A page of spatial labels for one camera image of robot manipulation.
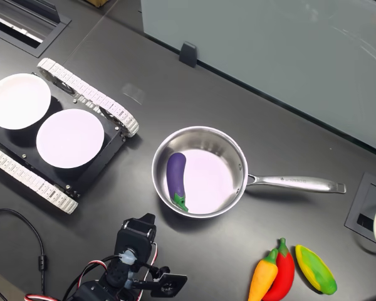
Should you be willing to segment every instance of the plastic vegetable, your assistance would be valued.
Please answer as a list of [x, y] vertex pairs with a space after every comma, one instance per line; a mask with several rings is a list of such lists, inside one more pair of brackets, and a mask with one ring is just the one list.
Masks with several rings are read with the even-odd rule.
[[280, 238], [276, 264], [278, 267], [277, 277], [271, 289], [262, 298], [263, 301], [280, 301], [287, 295], [293, 284], [295, 274], [294, 259], [287, 249], [285, 238]]
[[184, 171], [187, 159], [180, 152], [172, 154], [167, 161], [167, 186], [171, 201], [180, 209], [188, 211], [185, 206]]
[[259, 261], [253, 273], [248, 301], [260, 301], [265, 293], [268, 292], [278, 272], [276, 265], [277, 254], [278, 250], [273, 249], [266, 258]]
[[313, 287], [326, 295], [333, 295], [337, 291], [332, 272], [318, 255], [301, 245], [295, 247], [295, 255], [303, 274]]

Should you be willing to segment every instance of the toy pepper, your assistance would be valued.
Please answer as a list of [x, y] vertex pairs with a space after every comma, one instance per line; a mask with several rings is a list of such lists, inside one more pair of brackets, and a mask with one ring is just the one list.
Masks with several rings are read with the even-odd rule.
[[263, 301], [280, 301], [287, 295], [293, 284], [295, 264], [290, 251], [287, 249], [285, 238], [280, 238], [276, 264], [278, 267], [277, 277], [271, 289], [262, 298]]
[[278, 272], [276, 265], [277, 249], [271, 250], [270, 254], [259, 261], [253, 273], [248, 301], [261, 301], [268, 292]]

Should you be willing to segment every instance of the red pepper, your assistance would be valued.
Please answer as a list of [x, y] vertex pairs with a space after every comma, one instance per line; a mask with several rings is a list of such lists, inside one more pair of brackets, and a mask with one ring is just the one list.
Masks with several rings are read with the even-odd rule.
[[280, 301], [290, 291], [294, 281], [294, 259], [286, 246], [286, 239], [280, 239], [276, 264], [278, 274], [272, 287], [262, 298], [263, 301]]

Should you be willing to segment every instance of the orange pepper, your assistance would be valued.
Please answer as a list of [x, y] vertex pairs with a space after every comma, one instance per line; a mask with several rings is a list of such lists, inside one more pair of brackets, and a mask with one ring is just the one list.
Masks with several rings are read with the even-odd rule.
[[271, 250], [270, 254], [259, 261], [253, 273], [248, 301], [261, 301], [275, 280], [278, 268], [276, 265], [278, 250]]

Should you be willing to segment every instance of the stainless steel pan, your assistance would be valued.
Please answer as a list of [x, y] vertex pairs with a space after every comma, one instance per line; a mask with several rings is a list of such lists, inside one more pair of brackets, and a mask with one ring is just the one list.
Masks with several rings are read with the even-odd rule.
[[[188, 212], [170, 198], [167, 163], [175, 153], [186, 158], [181, 181]], [[168, 136], [155, 153], [152, 179], [163, 202], [175, 212], [191, 218], [211, 218], [225, 213], [241, 199], [246, 186], [269, 185], [315, 193], [346, 191], [344, 184], [316, 177], [249, 174], [238, 144], [230, 136], [210, 127], [188, 127]]]

